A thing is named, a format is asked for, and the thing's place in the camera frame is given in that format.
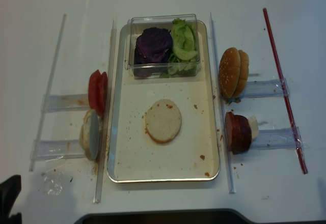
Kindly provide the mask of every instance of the green lettuce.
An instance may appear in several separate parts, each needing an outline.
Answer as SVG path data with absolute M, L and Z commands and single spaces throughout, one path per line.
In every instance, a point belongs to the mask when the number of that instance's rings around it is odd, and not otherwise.
M 173 39 L 172 52 L 170 53 L 168 63 L 184 63 L 170 66 L 168 75 L 192 75 L 196 72 L 197 65 L 197 46 L 196 36 L 190 24 L 185 20 L 175 19 L 171 29 Z

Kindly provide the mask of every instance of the red straw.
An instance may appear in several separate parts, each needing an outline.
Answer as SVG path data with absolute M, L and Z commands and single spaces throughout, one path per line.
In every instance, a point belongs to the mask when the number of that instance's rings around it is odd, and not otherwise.
M 268 30 L 268 35 L 269 35 L 271 48 L 272 48 L 273 54 L 274 54 L 274 59 L 275 59 L 277 72 L 279 74 L 279 78 L 283 79 L 284 77 L 283 77 L 283 73 L 282 73 L 282 69 L 281 69 L 281 65 L 280 65 L 280 60 L 279 60 L 279 57 L 277 55 L 273 34 L 271 32 L 271 28 L 270 28 L 270 24 L 269 24 L 269 18 L 268 18 L 268 14 L 267 14 L 267 9 L 263 8 L 263 12 L 264 12 L 264 17 L 265 17 L 267 30 Z M 305 159 L 304 159 L 303 152 L 302 152 L 302 149 L 301 149 L 301 136 L 300 136 L 300 133 L 298 132 L 297 127 L 295 126 L 294 117 L 293 117 L 289 97 L 284 96 L 284 101 L 285 101 L 287 113 L 289 115 L 290 124 L 291 124 L 291 127 L 292 127 L 293 137 L 294 137 L 295 146 L 296 146 L 296 152 L 297 152 L 297 156 L 299 158 L 301 170 L 302 170 L 303 174 L 307 174 L 308 170 L 307 170 Z

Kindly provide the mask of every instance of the metal tray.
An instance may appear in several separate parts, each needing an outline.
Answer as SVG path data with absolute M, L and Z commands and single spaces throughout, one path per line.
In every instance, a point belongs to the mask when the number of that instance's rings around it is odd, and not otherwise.
M 220 157 L 205 24 L 198 21 L 201 70 L 192 77 L 135 79 L 124 65 L 129 39 L 125 25 L 120 33 L 109 177 L 117 183 L 214 179 Z M 155 143 L 145 133 L 145 112 L 161 98 L 173 100 L 182 115 L 179 134 L 166 145 Z

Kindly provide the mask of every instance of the red tomato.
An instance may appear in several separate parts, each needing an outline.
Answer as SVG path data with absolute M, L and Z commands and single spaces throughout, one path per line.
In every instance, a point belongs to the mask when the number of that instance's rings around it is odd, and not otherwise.
M 98 116 L 104 115 L 107 91 L 107 74 L 96 70 L 90 77 L 88 85 L 88 103 L 90 108 L 96 110 Z
M 96 110 L 96 113 L 99 115 L 100 109 L 98 105 L 98 83 L 101 77 L 101 73 L 99 70 L 96 70 L 93 74 L 91 74 L 90 82 L 88 85 L 88 103 L 90 108 Z
M 106 72 L 103 72 L 101 74 L 99 83 L 98 83 L 98 105 L 99 109 L 104 114 L 105 110 L 105 101 L 106 101 L 106 91 L 107 91 L 107 74 Z

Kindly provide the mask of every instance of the bread slice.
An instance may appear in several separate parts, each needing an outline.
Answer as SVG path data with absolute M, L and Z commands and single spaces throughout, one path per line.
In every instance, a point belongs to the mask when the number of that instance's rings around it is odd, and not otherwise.
M 225 50 L 219 65 L 219 84 L 221 94 L 231 98 L 238 84 L 240 75 L 240 54 L 235 47 Z
M 240 55 L 240 61 L 241 61 L 240 75 L 239 75 L 238 84 L 236 85 L 236 88 L 235 88 L 235 91 L 234 91 L 234 93 L 232 95 L 232 98 L 239 97 L 240 94 L 243 92 L 243 90 L 246 87 L 247 79 L 248 79 L 248 75 L 249 75 L 249 57 L 248 57 L 248 54 L 246 54 L 242 50 L 239 50 L 239 55 Z
M 170 142 L 181 127 L 181 113 L 170 99 L 155 102 L 146 112 L 146 131 L 157 143 Z
M 86 112 L 79 134 L 79 144 L 89 160 L 95 160 L 99 150 L 99 121 L 94 109 Z

